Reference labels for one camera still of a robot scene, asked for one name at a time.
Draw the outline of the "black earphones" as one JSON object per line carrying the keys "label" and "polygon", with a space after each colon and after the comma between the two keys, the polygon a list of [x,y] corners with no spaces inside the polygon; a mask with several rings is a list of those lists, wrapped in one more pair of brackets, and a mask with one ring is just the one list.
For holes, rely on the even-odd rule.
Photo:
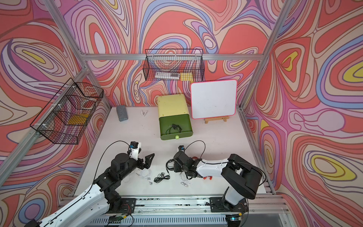
{"label": "black earphones", "polygon": [[158,174],[157,177],[154,178],[154,183],[160,183],[163,180],[169,180],[169,179],[170,179],[170,175],[162,172],[162,173]]}
{"label": "black earphones", "polygon": [[181,126],[177,124],[169,125],[169,128],[166,130],[165,134],[172,134],[172,130],[177,131],[178,133],[182,132]]}
{"label": "black earphones", "polygon": [[175,160],[174,159],[168,160],[165,165],[165,168],[166,168],[166,171],[168,174],[170,174],[170,172],[174,172],[175,171]]}

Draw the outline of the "green drawer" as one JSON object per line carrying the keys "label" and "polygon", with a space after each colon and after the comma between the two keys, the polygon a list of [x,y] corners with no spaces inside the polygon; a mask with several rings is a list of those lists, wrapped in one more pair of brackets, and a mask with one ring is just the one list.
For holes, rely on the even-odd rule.
{"label": "green drawer", "polygon": [[159,118],[160,138],[163,141],[191,137],[192,124],[188,114]]}

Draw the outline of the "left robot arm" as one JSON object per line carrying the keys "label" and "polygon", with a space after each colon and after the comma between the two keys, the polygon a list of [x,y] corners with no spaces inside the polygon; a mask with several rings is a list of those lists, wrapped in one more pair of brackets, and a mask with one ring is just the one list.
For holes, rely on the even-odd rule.
{"label": "left robot arm", "polygon": [[93,184],[82,194],[66,204],[55,213],[35,219],[25,224],[26,227],[84,227],[91,220],[121,207],[122,197],[116,192],[122,180],[136,168],[148,169],[155,154],[143,159],[131,158],[127,153],[120,153]]}

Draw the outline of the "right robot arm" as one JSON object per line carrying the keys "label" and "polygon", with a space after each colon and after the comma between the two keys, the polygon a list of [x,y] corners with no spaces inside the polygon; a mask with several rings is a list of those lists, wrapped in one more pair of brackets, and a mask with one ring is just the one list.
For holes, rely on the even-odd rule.
{"label": "right robot arm", "polygon": [[180,150],[174,155],[174,171],[188,178],[221,177],[229,187],[225,201],[233,206],[243,199],[254,200],[260,187],[263,171],[237,154],[223,160],[193,159]]}

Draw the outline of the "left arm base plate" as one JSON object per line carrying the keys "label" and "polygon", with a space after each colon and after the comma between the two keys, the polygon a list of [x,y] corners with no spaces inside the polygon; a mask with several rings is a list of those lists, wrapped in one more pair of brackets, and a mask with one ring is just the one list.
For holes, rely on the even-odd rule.
{"label": "left arm base plate", "polygon": [[121,198],[110,205],[110,213],[133,214],[136,207],[136,198]]}

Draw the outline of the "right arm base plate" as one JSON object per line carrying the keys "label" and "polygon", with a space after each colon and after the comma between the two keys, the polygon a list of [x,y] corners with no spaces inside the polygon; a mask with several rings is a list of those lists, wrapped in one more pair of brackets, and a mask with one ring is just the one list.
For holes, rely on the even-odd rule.
{"label": "right arm base plate", "polygon": [[236,205],[232,205],[222,197],[210,197],[207,205],[210,206],[210,210],[212,213],[217,213],[217,212],[246,213],[249,211],[247,200],[245,198],[240,200]]}

